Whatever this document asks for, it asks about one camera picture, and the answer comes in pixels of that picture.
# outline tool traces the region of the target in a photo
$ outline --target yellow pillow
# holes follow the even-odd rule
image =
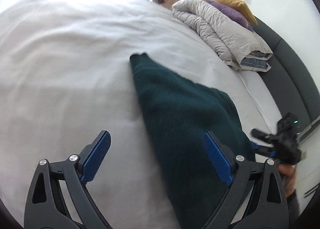
[[[256,18],[253,16],[247,4],[242,0],[214,0],[218,3],[227,5],[240,12],[248,21],[258,25]]]

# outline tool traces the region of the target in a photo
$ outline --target mattress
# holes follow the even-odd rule
[[[248,136],[275,131],[281,115],[259,75],[230,69],[171,11],[144,0],[24,0],[0,14],[0,198],[19,223],[39,160],[79,154],[105,129],[111,147],[87,188],[110,225],[179,228],[130,70],[144,51],[228,93]]]

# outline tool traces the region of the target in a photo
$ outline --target bed frame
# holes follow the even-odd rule
[[[313,0],[320,11],[320,0]],[[300,140],[303,141],[320,124],[320,94],[307,68],[292,48],[271,28],[257,18],[259,25],[253,29],[270,46],[274,56],[272,66],[260,76],[273,96],[281,115],[291,111],[300,122]],[[320,210],[320,187],[310,203],[289,229],[313,228],[318,224]],[[1,228],[23,229],[0,200]]]
[[[253,30],[269,45],[274,55],[271,69],[258,72],[269,89],[282,117],[289,111],[299,120],[302,142],[320,124],[320,94],[308,69],[294,50],[270,27],[256,18]]]

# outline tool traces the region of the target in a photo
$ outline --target green fabric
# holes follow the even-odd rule
[[[235,155],[254,161],[229,96],[185,79],[146,54],[130,57],[143,119],[182,229],[200,229],[227,189],[201,146],[213,131]]]

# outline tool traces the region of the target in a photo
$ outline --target gray comforter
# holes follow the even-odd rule
[[[172,5],[172,12],[233,69],[267,72],[271,68],[267,60],[272,51],[267,43],[207,2],[180,0]]]

